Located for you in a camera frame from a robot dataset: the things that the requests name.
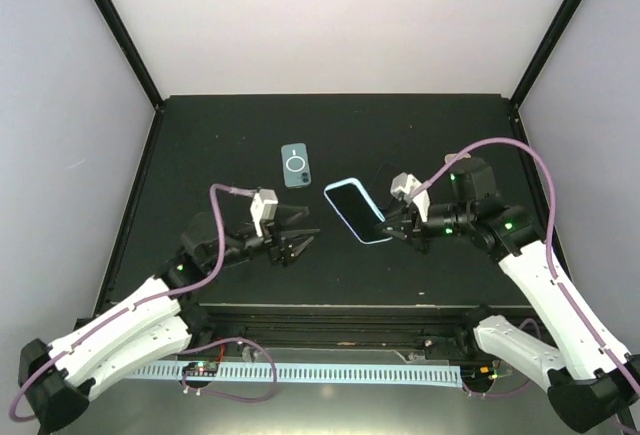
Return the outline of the light blue phone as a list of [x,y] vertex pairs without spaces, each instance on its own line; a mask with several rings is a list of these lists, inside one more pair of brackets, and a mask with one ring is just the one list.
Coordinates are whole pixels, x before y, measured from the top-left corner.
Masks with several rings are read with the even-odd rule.
[[365,245],[384,243],[391,237],[379,227],[386,222],[360,180],[354,177],[328,184],[323,194],[355,238]]

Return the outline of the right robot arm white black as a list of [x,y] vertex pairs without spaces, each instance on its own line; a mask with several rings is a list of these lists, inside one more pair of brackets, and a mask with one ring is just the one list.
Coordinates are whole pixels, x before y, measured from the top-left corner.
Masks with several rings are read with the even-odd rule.
[[492,168],[464,157],[448,170],[452,201],[431,202],[420,181],[401,173],[396,202],[379,231],[425,253],[437,237],[460,236],[485,252],[526,297],[552,344],[513,326],[488,307],[467,315],[454,334],[457,351],[504,360],[539,386],[558,417],[585,433],[639,399],[639,357],[599,320],[548,250],[528,212],[504,203]]

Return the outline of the dark blue phone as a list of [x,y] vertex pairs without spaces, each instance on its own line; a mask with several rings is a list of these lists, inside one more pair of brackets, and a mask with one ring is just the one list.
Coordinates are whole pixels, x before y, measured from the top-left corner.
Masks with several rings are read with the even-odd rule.
[[378,167],[369,191],[381,211],[386,211],[393,205],[395,198],[391,194],[392,181],[402,172],[402,168],[389,162],[382,162]]

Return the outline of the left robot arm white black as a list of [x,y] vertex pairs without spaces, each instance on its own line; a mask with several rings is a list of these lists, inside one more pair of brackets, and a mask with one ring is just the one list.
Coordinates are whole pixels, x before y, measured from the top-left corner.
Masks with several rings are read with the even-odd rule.
[[207,352],[215,330],[195,293],[229,265],[264,254],[286,267],[317,235],[296,228],[309,211],[284,205],[229,233],[212,212],[197,214],[181,246],[156,273],[119,304],[51,342],[25,344],[19,357],[16,402],[27,401],[45,433],[76,421],[116,382],[166,356]]

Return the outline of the beige phone case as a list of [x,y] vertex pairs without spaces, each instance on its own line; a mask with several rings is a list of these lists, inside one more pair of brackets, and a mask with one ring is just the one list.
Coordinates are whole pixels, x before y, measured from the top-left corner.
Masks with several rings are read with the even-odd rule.
[[462,159],[469,159],[471,157],[471,155],[469,153],[462,153],[462,154],[458,154],[458,153],[449,153],[446,154],[444,157],[444,162],[445,163],[449,163],[452,161],[458,161],[458,160],[462,160]]

